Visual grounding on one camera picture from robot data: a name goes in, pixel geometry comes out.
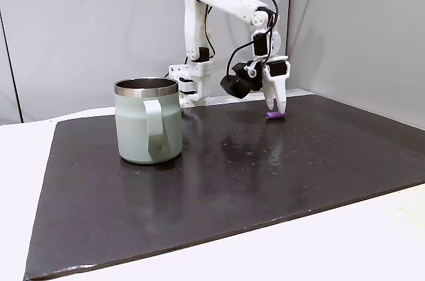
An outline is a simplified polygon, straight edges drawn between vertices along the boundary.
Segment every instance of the black rubber mat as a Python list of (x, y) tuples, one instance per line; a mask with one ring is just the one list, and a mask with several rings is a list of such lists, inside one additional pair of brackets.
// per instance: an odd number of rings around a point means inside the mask
[(425, 180), (422, 130), (314, 95), (289, 98), (286, 120), (266, 112), (264, 101), (185, 109), (182, 154), (152, 166), (120, 158), (114, 116), (59, 123), (25, 278), (137, 260)]

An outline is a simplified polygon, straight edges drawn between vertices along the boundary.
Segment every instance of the gray wall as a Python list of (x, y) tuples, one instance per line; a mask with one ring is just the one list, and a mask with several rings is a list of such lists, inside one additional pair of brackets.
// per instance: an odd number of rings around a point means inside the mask
[(13, 88), (11, 67), (7, 58), (3, 27), (0, 23), (0, 125), (20, 123), (18, 105)]
[(424, 0), (291, 0), (289, 87), (425, 128)]
[[(285, 45), (288, 0), (277, 0)], [(163, 76), (185, 59), (184, 0), (0, 0), (25, 121), (114, 105), (113, 83)], [(231, 52), (250, 39), (212, 11), (214, 95)], [(250, 49), (234, 59), (251, 59)]]

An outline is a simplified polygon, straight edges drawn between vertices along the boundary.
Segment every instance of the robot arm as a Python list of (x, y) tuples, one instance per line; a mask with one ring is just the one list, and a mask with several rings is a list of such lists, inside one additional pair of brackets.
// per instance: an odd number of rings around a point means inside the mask
[(254, 60), (235, 65), (232, 69), (236, 75), (225, 76), (221, 82), (222, 87), (238, 98), (245, 97), (251, 90), (263, 88), (268, 107), (273, 108), (275, 95), (278, 109), (284, 113), (285, 83), (289, 77), (290, 66), (286, 56), (277, 55), (281, 44), (277, 23), (270, 31), (276, 15), (267, 9), (267, 4), (258, 0), (185, 0), (185, 41), (189, 62), (169, 67), (170, 77), (179, 81), (182, 107), (204, 105), (211, 94), (213, 67), (205, 35), (208, 6), (221, 9), (255, 27), (252, 34)]

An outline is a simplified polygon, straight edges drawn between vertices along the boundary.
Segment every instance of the mint green mug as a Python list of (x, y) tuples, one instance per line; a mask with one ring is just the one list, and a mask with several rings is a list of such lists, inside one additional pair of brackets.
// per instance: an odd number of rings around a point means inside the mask
[(181, 153), (179, 87), (169, 78), (132, 78), (115, 83), (115, 121), (121, 157), (161, 163)]

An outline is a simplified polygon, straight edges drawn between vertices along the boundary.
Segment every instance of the small purple cylinder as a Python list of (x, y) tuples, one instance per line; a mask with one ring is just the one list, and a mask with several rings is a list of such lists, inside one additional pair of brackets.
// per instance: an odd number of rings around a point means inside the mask
[(285, 118), (285, 117), (286, 117), (286, 112), (284, 112), (283, 114), (279, 112), (270, 112), (266, 114), (266, 118), (268, 120), (275, 120), (276, 118)]

